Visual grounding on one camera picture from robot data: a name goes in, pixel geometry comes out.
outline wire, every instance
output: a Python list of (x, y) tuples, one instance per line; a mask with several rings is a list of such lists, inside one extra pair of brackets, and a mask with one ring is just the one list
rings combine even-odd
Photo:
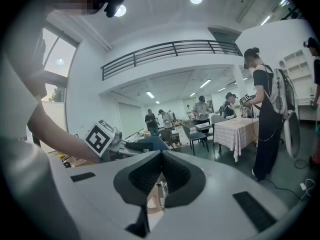
[[(307, 188), (307, 181), (311, 181), (311, 182), (314, 183), (314, 185), (313, 185), (312, 187), (310, 187), (309, 189)], [(305, 193), (304, 193), (304, 195), (301, 197), (301, 200), (299, 201), (299, 203), (302, 201), (302, 199), (303, 199), (306, 195), (308, 195), (309, 197), (311, 197), (311, 195), (308, 193), (308, 191), (312, 190), (312, 189), (316, 186), (316, 183), (315, 183), (312, 179), (307, 178), (307, 179), (305, 180), (305, 182), (304, 182), (304, 185), (305, 185)]]
[(282, 188), (282, 187), (277, 187), (276, 184), (274, 184), (271, 180), (269, 179), (264, 179), (265, 181), (270, 182), (277, 190), (286, 190), (289, 191), (291, 193), (293, 193), (300, 201), (302, 200), (302, 198), (300, 198), (295, 192), (293, 192), (292, 190), (288, 189), (288, 188)]
[[(297, 162), (300, 162), (300, 161), (301, 161), (301, 162), (304, 162), (305, 165), (302, 166), (302, 167), (298, 167), (298, 166), (296, 165), (296, 163), (297, 163)], [(299, 170), (302, 170), (302, 169), (306, 168), (307, 166), (311, 167), (310, 164), (309, 164), (307, 161), (303, 160), (303, 159), (297, 159), (297, 160), (294, 162), (293, 165), (294, 165), (295, 168), (297, 168), (297, 169), (299, 169)]]

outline hand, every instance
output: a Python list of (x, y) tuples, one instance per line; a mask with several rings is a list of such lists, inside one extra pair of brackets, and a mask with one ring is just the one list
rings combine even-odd
[(318, 104), (316, 104), (314, 101), (310, 102), (310, 107), (314, 110), (318, 108)]

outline backpack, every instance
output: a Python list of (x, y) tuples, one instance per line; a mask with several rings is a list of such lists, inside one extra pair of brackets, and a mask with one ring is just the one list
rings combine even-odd
[(288, 111), (295, 111), (295, 92), (291, 79), (285, 74), (282, 69), (275, 68), (273, 71), (265, 66), (265, 70), (268, 73), (273, 73), (272, 89), (270, 96), (266, 90), (264, 93), (268, 97), (275, 112), (283, 115), (286, 119), (288, 117)]

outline person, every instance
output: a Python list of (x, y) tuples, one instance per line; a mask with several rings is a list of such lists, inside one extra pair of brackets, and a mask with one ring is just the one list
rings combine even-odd
[[(314, 70), (314, 83), (316, 84), (316, 92), (314, 101), (311, 102), (311, 107), (314, 109), (318, 108), (318, 100), (320, 97), (320, 46), (317, 41), (309, 37), (307, 46), (310, 50), (312, 56), (315, 57), (313, 62), (313, 70)], [(318, 144), (315, 155), (310, 157), (309, 162), (314, 165), (320, 166), (320, 138), (318, 138)]]
[(170, 114), (171, 118), (172, 118), (172, 123), (175, 122), (175, 118), (174, 118), (174, 114), (172, 113), (171, 110), (168, 111), (168, 114)]
[(172, 116), (169, 112), (164, 112), (162, 109), (159, 110), (159, 115), (162, 116), (163, 120), (163, 127), (165, 129), (173, 130), (173, 124), (172, 124)]
[[(192, 113), (195, 116), (195, 124), (200, 125), (204, 123), (209, 123), (209, 113), (210, 113), (210, 108), (209, 105), (205, 102), (205, 97), (200, 96), (199, 101), (194, 105), (192, 109)], [(204, 134), (207, 134), (209, 132), (209, 129), (205, 129), (201, 131)]]
[(61, 129), (43, 108), (41, 99), (47, 95), (43, 28), (54, 10), (73, 15), (95, 14), (105, 3), (106, 0), (32, 0), (21, 10), (2, 43), (1, 82), (5, 84), (0, 84), (1, 137), (23, 139), (28, 126), (51, 148), (92, 163), (100, 162), (82, 139)]
[(236, 95), (228, 92), (225, 96), (226, 101), (224, 102), (224, 118), (234, 115), (234, 108), (232, 104), (236, 102)]
[(148, 109), (148, 114), (145, 115), (144, 121), (146, 123), (146, 127), (150, 132), (151, 136), (157, 135), (158, 133), (157, 120), (150, 108)]
[(192, 113), (192, 109), (190, 108), (190, 105), (186, 105), (186, 114), (188, 115), (189, 120), (193, 118), (193, 113)]
[(244, 103), (245, 106), (261, 104), (259, 113), (258, 146), (252, 174), (262, 181), (276, 162), (282, 130), (282, 115), (275, 112), (267, 95), (271, 96), (274, 73), (264, 65), (259, 57), (259, 49), (254, 47), (245, 51), (244, 59), (253, 72), (256, 97)]

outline metal railing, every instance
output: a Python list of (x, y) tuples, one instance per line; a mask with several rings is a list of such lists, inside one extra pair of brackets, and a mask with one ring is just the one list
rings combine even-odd
[(152, 45), (121, 56), (101, 67), (102, 81), (120, 72), (148, 62), (192, 54), (228, 54), (242, 56), (235, 43), (215, 40), (181, 40)]

